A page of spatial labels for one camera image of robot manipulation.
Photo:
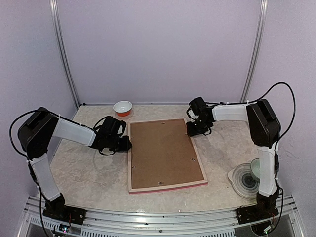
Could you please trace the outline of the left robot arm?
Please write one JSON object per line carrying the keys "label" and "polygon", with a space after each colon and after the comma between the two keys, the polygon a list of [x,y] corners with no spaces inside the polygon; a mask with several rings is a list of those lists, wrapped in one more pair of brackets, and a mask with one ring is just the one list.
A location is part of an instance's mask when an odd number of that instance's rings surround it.
{"label": "left robot arm", "polygon": [[110,155],[128,152],[132,148],[129,136],[125,135],[126,122],[112,116],[100,119],[91,128],[84,124],[57,115],[44,107],[27,113],[29,118],[18,129],[18,139],[26,156],[31,172],[45,199],[46,208],[63,220],[69,215],[69,208],[59,191],[48,161],[48,147],[53,137],[72,141],[103,155],[104,149]]}

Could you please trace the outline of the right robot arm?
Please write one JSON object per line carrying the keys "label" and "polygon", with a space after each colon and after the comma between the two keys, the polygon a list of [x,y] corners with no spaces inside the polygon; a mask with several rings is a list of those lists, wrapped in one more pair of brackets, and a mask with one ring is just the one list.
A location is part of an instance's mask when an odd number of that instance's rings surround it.
{"label": "right robot arm", "polygon": [[217,121],[244,121],[248,124],[250,136],[256,145],[260,162],[260,183],[257,204],[252,214],[263,219],[276,205],[279,194],[277,174],[279,171],[278,142],[280,122],[266,99],[246,103],[220,103],[208,105],[201,97],[189,103],[186,124],[187,135],[209,135]]}

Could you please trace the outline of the orange white bowl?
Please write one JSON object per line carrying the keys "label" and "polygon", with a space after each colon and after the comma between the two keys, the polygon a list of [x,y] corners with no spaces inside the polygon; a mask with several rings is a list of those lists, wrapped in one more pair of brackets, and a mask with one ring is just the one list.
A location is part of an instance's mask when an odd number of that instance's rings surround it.
{"label": "orange white bowl", "polygon": [[113,110],[118,116],[125,117],[131,113],[132,107],[129,101],[119,101],[113,105]]}

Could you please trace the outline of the green ceramic bowl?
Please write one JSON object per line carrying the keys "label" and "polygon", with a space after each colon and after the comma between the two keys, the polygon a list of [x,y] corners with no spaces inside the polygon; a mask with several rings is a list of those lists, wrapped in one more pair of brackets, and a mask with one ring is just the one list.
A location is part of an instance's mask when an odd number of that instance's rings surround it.
{"label": "green ceramic bowl", "polygon": [[250,163],[250,174],[251,174],[251,177],[256,182],[260,182],[260,160],[259,160],[259,158],[254,159]]}

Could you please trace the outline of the white swirl plate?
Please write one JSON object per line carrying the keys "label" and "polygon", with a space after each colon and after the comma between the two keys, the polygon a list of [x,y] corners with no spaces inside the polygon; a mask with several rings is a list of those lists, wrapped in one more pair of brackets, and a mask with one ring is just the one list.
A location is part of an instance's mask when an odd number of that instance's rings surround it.
{"label": "white swirl plate", "polygon": [[243,163],[228,172],[228,179],[234,191],[242,198],[256,199],[259,182],[251,175],[250,163]]}

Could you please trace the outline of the aluminium front rail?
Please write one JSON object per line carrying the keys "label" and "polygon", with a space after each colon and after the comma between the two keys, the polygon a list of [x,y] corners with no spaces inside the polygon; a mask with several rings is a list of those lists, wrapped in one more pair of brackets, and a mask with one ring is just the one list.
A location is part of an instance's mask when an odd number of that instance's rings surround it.
{"label": "aluminium front rail", "polygon": [[[292,196],[284,197],[279,225],[269,237],[306,237]],[[17,236],[26,236],[31,224],[41,226],[40,202],[29,197]],[[71,224],[67,237],[239,237],[253,236],[251,227],[240,225],[236,208],[202,212],[132,213],[87,208],[82,225]]]}

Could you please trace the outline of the right aluminium corner post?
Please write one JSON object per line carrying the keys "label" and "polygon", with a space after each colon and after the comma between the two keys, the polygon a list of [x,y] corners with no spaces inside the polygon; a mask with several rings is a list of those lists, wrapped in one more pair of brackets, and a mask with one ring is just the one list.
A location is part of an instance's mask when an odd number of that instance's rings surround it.
{"label": "right aluminium corner post", "polygon": [[243,87],[240,102],[245,102],[247,100],[247,97],[251,88],[251,84],[253,81],[254,72],[255,72],[257,60],[260,53],[262,37],[264,34],[264,27],[265,27],[266,15],[267,15],[267,10],[268,10],[268,2],[269,2],[268,0],[260,1],[260,12],[259,12],[258,24],[257,24],[256,34],[255,34],[255,41],[254,41],[254,45],[252,49],[250,65],[247,70],[246,81]]}

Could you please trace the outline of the aluminium corner post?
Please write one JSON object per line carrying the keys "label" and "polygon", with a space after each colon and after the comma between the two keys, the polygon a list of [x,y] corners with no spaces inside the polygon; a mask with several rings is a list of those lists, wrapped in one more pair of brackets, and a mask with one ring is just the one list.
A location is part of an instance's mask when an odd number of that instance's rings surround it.
{"label": "aluminium corner post", "polygon": [[252,49],[250,65],[247,70],[246,81],[243,87],[240,102],[245,102],[247,100],[247,97],[251,88],[251,84],[253,81],[254,72],[255,72],[257,60],[260,53],[262,37],[264,34],[264,27],[265,27],[266,15],[267,15],[267,10],[268,10],[268,2],[269,2],[268,0],[260,1],[260,12],[259,12],[258,24],[257,24],[256,34],[255,34],[255,41],[254,41],[254,45]]}
{"label": "aluminium corner post", "polygon": [[63,40],[63,34],[62,34],[62,27],[61,27],[61,21],[59,17],[59,10],[58,10],[58,2],[56,0],[50,0],[50,11],[52,16],[52,23],[55,31],[57,46],[61,58],[61,63],[63,66],[63,70],[66,76],[66,82],[70,90],[71,98],[73,100],[73,103],[78,109],[81,106],[79,95],[72,77],[71,69],[69,60],[66,53],[66,48]]}

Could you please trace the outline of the left aluminium corner post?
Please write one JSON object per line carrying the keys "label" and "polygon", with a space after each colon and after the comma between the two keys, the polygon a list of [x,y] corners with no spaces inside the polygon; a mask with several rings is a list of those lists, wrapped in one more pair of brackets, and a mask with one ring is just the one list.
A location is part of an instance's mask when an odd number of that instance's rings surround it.
{"label": "left aluminium corner post", "polygon": [[62,34],[62,27],[61,27],[61,21],[59,17],[59,10],[58,10],[58,2],[56,0],[50,0],[50,11],[52,16],[52,23],[55,31],[57,46],[61,58],[61,63],[63,66],[63,70],[66,76],[66,82],[70,90],[71,98],[73,100],[73,103],[78,109],[81,106],[79,95],[72,77],[71,69],[69,60],[66,53],[66,48],[63,40],[63,34]]}

